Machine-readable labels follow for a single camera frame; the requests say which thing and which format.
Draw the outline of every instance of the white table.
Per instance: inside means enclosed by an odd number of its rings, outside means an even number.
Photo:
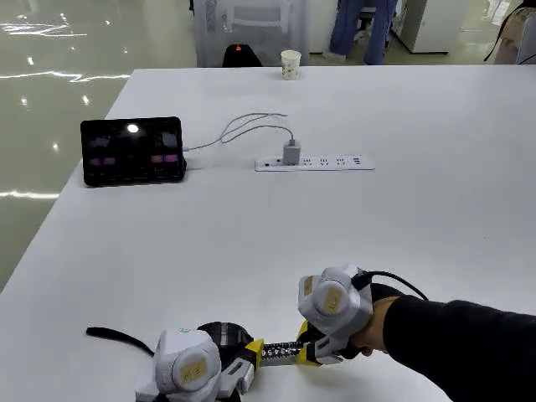
[[[436,300],[536,313],[535,87],[533,66],[135,71],[108,117],[180,116],[193,146],[283,111],[304,153],[362,152],[377,170],[255,173],[277,131],[192,154],[180,184],[88,189],[78,166],[0,296],[2,400],[133,400],[150,360],[88,324],[151,345],[214,320],[291,340],[299,277],[349,260]],[[376,353],[263,368],[245,400],[447,399]]]

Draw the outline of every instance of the power adapter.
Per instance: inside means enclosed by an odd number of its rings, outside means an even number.
[[[283,146],[283,165],[286,166],[296,166],[300,164],[300,152],[302,147],[300,146],[300,142],[296,141],[295,139],[289,140],[289,142],[285,142],[285,145]]]

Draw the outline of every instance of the white cable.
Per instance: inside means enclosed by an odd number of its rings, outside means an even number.
[[[231,132],[235,132],[235,131],[239,130],[243,126],[247,126],[248,124],[252,123],[253,121],[257,121],[257,120],[260,120],[260,119],[265,119],[266,117],[272,117],[272,116],[288,117],[288,115],[283,115],[281,113],[263,113],[261,116],[256,117],[255,119],[250,119],[246,123],[242,123],[240,126],[234,128],[233,130],[227,131],[227,129],[230,127],[230,125],[233,124],[235,121],[237,121],[237,120],[239,120],[239,119],[241,119],[243,117],[253,116],[253,115],[258,115],[258,113],[250,113],[249,115],[243,115],[243,116],[237,117],[236,119],[232,120],[227,125],[227,127],[222,131],[221,135],[219,136],[219,140],[221,141],[223,137],[228,136]]]
[[[241,137],[243,136],[246,132],[250,132],[250,131],[253,131],[253,130],[256,130],[257,128],[263,128],[263,127],[270,127],[270,128],[280,128],[282,130],[285,130],[285,131],[288,131],[289,134],[291,135],[291,140],[294,141],[294,135],[292,134],[292,131],[284,126],[274,126],[272,124],[263,124],[261,126],[255,126],[255,127],[251,127],[251,128],[248,128],[247,130],[244,130],[242,132],[239,132],[238,134],[236,134],[234,137],[232,137],[230,140],[227,140],[227,141],[223,141],[222,140],[222,143],[223,144],[227,144],[228,142],[231,142],[233,140],[235,140],[236,138],[238,137]]]
[[[257,116],[256,118],[254,119],[249,119],[247,122],[245,123],[242,123],[240,126],[234,128],[233,130],[230,130],[230,131],[227,131],[229,129],[229,127],[235,122],[235,121],[238,121],[240,119],[243,119],[244,117],[248,117],[248,116]],[[188,147],[183,147],[183,152],[188,152],[188,151],[193,151],[193,150],[196,150],[196,149],[201,149],[201,148],[205,148],[205,147],[210,147],[212,145],[214,145],[216,142],[222,142],[223,144],[226,144],[228,142],[231,142],[233,140],[235,140],[236,138],[238,137],[241,137],[243,134],[245,134],[246,132],[249,132],[249,131],[252,131],[252,130],[255,130],[257,128],[262,128],[262,127],[272,127],[272,128],[280,128],[282,130],[285,130],[285,131],[288,131],[290,134],[291,134],[291,140],[294,141],[294,134],[292,133],[292,131],[290,129],[288,129],[287,127],[284,127],[284,126],[272,126],[272,125],[262,125],[262,126],[255,126],[255,127],[251,127],[245,131],[242,131],[240,133],[238,133],[237,135],[235,135],[234,137],[232,137],[231,139],[225,141],[224,138],[226,136],[228,136],[229,134],[239,130],[240,128],[244,127],[244,126],[247,126],[248,124],[250,124],[251,122],[253,121],[257,121],[257,120],[260,120],[260,119],[264,119],[266,117],[270,117],[270,116],[280,116],[280,117],[287,117],[288,115],[284,115],[282,113],[261,113],[261,112],[256,112],[256,113],[248,113],[246,115],[242,115],[242,116],[238,116],[236,117],[235,119],[231,120],[227,126],[225,126],[225,129],[221,132],[221,134],[219,135],[218,138],[216,138],[214,141],[212,142],[208,142],[206,144],[203,144],[203,145],[198,145],[196,147],[192,147],[192,148],[188,148]]]

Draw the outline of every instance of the yellow part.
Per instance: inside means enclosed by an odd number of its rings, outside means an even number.
[[[298,336],[296,337],[296,339],[298,339],[307,330],[308,325],[309,325],[308,321],[305,320],[300,327],[300,331],[298,331]]]
[[[253,342],[248,343],[248,345],[245,347],[246,349],[255,352],[257,356],[257,369],[260,367],[260,358],[262,358],[262,348],[265,346],[265,340],[264,339],[256,339]]]
[[[296,356],[296,364],[301,364],[303,366],[314,366],[319,367],[321,364],[311,362],[307,360],[307,346],[303,347],[299,354]]]
[[[326,298],[324,299],[324,305],[322,310],[326,314],[335,314],[338,311],[338,306],[341,303],[343,292],[335,287],[330,287],[327,290]]]
[[[207,371],[207,361],[204,358],[200,358],[193,363],[181,367],[179,382],[181,385],[191,383],[192,381],[207,375]]]
[[[309,296],[312,293],[312,276],[308,276],[303,282],[303,294]]]

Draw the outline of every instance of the hand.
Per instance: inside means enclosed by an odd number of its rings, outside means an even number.
[[[352,335],[350,344],[355,348],[363,348],[363,355],[370,356],[374,350],[387,353],[384,344],[384,321],[387,311],[399,296],[386,297],[373,304],[373,315],[367,326]]]

